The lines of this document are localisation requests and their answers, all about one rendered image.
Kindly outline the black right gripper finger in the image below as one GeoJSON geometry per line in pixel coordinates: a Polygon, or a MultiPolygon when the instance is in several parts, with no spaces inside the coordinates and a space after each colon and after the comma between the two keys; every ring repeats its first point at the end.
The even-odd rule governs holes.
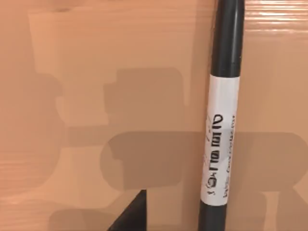
{"type": "Polygon", "coordinates": [[[107,231],[147,231],[147,190],[142,189],[107,231]]]}

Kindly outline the black marker with white label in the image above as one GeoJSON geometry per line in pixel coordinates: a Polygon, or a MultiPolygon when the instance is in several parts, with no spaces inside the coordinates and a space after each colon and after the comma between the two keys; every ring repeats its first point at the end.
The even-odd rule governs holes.
{"type": "Polygon", "coordinates": [[[241,76],[245,0],[218,0],[197,231],[225,231],[241,76]]]}

